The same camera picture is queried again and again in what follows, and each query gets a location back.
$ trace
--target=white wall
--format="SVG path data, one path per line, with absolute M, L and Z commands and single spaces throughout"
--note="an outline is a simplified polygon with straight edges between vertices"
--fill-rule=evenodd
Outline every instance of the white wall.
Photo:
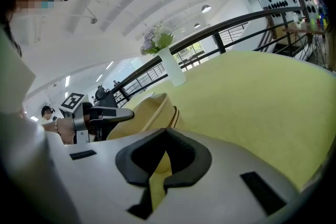
M 248 14 L 245 0 L 229 0 L 211 19 L 211 25 L 216 25 L 226 20 Z
M 218 49 L 217 44 L 215 43 L 212 36 L 202 39 L 201 43 L 202 43 L 203 49 L 204 49 L 206 54 L 210 51 Z M 219 52 L 208 56 L 208 59 L 210 60 L 210 59 L 212 59 L 212 58 L 214 58 L 218 55 L 219 55 Z
M 155 55 L 148 54 L 145 56 L 136 57 L 131 61 L 131 65 L 133 66 L 134 70 L 139 69 L 142 67 L 145 63 L 147 63 L 149 60 L 153 59 Z
M 260 3 L 258 0 L 246 0 L 244 1 L 246 3 L 246 8 L 250 13 L 253 12 L 259 12 L 262 9 Z M 267 21 L 265 18 L 259 18 L 256 20 L 250 21 L 240 38 L 246 37 L 248 35 L 251 35 L 257 31 L 261 31 L 267 27 Z M 256 49 L 263 37 L 263 34 L 260 34 L 255 37 L 251 37 L 249 39 L 246 39 L 240 43 L 237 43 L 232 47 L 232 50 L 253 50 Z

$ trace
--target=yellow table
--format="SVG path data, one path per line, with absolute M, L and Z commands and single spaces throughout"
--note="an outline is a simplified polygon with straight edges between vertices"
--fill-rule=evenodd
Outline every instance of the yellow table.
M 168 93 L 185 129 L 236 143 L 302 188 L 336 133 L 336 78 L 292 58 L 231 51 L 148 92 Z M 125 108 L 134 108 L 142 93 Z

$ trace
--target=green leaves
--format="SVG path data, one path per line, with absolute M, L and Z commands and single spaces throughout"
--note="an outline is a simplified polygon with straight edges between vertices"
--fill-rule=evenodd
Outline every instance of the green leaves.
M 157 41 L 158 43 L 158 47 L 160 49 L 164 49 L 166 47 L 168 47 L 169 45 L 171 45 L 171 43 L 173 42 L 173 35 L 172 34 L 165 34 L 162 33 L 161 37 L 159 38 L 159 40 Z
M 160 51 L 160 48 L 159 47 L 153 47 L 153 48 L 150 48 L 148 50 L 145 50 L 145 52 L 147 54 L 156 54 Z

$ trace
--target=flower vase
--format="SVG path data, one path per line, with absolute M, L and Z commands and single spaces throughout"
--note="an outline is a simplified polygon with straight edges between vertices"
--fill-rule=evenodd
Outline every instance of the flower vase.
M 179 64 L 170 53 L 168 47 L 160 50 L 157 55 L 162 59 L 163 68 L 166 70 L 170 81 L 174 86 L 180 86 L 185 83 L 185 75 L 182 72 Z

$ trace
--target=black slot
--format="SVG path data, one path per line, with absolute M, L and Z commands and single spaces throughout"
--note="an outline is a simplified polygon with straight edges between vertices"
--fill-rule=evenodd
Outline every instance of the black slot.
M 76 159 L 83 159 L 83 158 L 87 158 L 87 157 L 90 157 L 92 155 L 96 155 L 97 153 L 93 150 L 89 150 L 89 151 L 83 151 L 83 152 L 78 152 L 78 153 L 71 153 L 70 154 L 70 157 L 73 159 L 73 160 L 76 160 Z
M 245 173 L 240 177 L 267 215 L 272 215 L 286 205 L 256 172 Z

